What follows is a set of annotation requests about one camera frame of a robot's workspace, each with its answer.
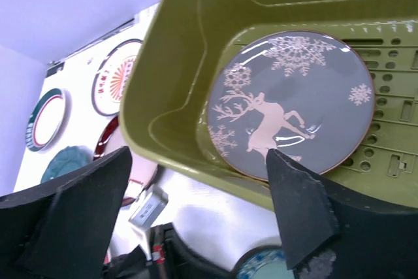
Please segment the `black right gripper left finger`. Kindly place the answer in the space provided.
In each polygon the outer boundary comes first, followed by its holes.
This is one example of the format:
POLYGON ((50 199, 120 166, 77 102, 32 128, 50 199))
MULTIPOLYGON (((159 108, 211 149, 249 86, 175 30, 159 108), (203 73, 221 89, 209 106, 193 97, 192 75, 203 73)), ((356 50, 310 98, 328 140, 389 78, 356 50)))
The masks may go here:
POLYGON ((129 181, 124 146, 1 197, 2 278, 100 278, 129 181))

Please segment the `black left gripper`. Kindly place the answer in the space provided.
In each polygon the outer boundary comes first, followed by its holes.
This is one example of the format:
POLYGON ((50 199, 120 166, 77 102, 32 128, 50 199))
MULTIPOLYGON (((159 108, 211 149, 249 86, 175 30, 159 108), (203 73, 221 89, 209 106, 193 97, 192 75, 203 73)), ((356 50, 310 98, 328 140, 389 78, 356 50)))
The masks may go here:
MULTIPOLYGON (((164 224, 163 228, 158 225, 152 230, 153 278, 165 278, 165 265, 168 278, 233 278, 231 271, 193 251, 180 238, 172 223, 164 224)), ((150 279, 152 272, 149 266, 145 253, 137 246, 132 252, 119 255, 103 265, 103 279, 150 279)))

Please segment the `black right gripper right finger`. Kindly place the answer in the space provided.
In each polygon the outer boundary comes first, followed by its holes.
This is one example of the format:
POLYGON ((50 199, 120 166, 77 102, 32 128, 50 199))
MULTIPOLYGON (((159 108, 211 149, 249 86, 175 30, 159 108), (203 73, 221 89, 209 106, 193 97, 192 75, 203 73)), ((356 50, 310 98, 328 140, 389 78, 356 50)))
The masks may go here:
POLYGON ((266 170, 287 268, 296 278, 416 278, 417 209, 321 176, 278 150, 266 170))

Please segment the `small blue floral plate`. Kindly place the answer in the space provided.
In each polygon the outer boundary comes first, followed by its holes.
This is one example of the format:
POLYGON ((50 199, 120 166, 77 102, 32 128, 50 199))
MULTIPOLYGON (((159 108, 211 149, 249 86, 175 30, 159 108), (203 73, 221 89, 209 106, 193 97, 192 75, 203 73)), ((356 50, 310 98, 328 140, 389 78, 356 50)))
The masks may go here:
POLYGON ((294 279, 281 246, 260 246, 245 253, 233 268, 236 279, 294 279))

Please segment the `grey reindeer snowflake plate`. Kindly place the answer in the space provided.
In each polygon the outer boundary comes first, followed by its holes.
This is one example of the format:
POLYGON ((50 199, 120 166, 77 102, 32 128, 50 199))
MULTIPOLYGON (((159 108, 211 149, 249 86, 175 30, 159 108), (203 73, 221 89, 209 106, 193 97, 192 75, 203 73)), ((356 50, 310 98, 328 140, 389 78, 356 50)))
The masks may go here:
POLYGON ((317 31, 273 33, 218 74, 208 132, 224 162, 250 177, 267 180, 271 149, 324 174, 365 138, 374 98, 371 74, 348 44, 317 31))

